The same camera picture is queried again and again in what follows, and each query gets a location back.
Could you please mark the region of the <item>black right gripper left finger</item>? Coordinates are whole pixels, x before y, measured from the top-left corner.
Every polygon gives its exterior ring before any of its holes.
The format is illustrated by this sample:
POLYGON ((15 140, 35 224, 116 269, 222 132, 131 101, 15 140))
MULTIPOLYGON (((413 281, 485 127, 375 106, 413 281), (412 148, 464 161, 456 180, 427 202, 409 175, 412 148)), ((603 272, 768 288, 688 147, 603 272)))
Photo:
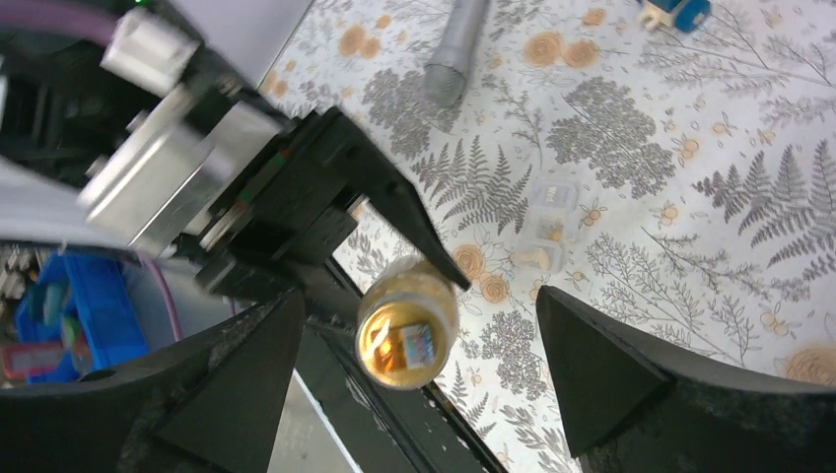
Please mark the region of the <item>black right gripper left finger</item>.
POLYGON ((5 472, 263 472, 306 309, 296 291, 143 358, 1 393, 5 472))

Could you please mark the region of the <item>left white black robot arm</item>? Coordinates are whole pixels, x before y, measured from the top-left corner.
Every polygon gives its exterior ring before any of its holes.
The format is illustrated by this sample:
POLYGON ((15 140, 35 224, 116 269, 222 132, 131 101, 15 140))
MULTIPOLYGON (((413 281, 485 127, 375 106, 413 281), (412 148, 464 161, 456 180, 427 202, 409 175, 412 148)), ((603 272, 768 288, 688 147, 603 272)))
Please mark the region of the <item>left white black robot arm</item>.
POLYGON ((171 1, 5 1, 1 156, 65 184, 99 250, 198 266, 206 292, 331 294, 366 199, 447 285, 468 278, 413 184, 341 108, 292 117, 171 1))

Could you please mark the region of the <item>clear weekly pill organizer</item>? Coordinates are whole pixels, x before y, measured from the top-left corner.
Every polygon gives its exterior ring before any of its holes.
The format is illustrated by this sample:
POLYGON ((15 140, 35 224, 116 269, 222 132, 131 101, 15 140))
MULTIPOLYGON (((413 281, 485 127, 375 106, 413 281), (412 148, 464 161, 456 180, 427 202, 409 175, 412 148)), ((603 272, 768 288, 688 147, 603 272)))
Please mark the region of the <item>clear weekly pill organizer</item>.
POLYGON ((575 182, 539 180, 528 195, 528 209, 511 253, 520 270, 559 273, 576 240, 574 211, 579 197, 575 182))

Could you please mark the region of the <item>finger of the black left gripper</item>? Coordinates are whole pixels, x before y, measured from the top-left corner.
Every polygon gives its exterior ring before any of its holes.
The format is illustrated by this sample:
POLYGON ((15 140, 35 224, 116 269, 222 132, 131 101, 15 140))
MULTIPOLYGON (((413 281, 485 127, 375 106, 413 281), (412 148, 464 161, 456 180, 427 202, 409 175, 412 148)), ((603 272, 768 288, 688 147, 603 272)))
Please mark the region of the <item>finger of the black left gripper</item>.
POLYGON ((317 163, 367 197, 443 276, 468 290, 470 280, 444 247, 416 188, 367 134, 337 107, 315 113, 313 125, 317 163))

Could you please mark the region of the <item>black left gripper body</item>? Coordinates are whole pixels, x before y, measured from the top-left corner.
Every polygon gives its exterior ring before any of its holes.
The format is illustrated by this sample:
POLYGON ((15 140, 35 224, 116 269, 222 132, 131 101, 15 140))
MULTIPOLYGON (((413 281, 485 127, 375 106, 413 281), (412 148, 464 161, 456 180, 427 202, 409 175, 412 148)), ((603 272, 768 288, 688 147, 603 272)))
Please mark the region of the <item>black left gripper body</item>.
POLYGON ((322 275, 357 227, 351 212, 361 194, 331 166, 345 148, 337 124, 346 118, 337 107, 311 112, 272 138, 211 205, 207 227, 179 237, 203 291, 268 301, 322 275))

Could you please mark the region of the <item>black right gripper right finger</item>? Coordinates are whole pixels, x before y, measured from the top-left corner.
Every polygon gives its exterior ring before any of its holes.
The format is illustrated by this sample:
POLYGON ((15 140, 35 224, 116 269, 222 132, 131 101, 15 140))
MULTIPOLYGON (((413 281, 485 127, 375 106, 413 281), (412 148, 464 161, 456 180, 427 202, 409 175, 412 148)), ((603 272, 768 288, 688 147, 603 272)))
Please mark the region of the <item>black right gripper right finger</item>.
POLYGON ((586 472, 831 472, 832 388, 727 365, 544 286, 536 314, 586 472))

